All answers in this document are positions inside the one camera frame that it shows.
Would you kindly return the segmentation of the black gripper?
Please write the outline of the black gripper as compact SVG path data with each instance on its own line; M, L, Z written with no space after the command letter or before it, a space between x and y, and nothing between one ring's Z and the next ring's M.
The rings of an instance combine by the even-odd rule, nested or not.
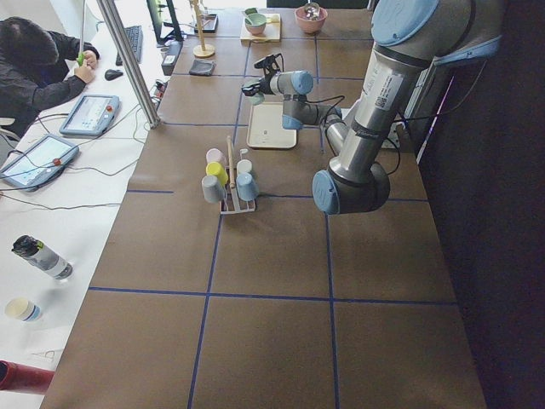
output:
M271 88L273 77L274 75L265 75L260 79L250 80L242 86L241 91L245 96L274 95L275 92Z

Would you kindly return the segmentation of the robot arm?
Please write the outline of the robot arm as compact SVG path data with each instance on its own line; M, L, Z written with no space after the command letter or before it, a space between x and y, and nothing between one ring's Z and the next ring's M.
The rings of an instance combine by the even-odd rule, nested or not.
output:
M281 72L271 55L255 64L263 77L242 91L255 105L264 95L282 96L287 130L322 126L335 157L313 177L313 199L321 211L373 211L390 193L376 155L420 73L431 65L466 65L494 55L505 8L503 1L380 1L371 19L374 43L361 96L346 119L336 107L308 101L309 72Z

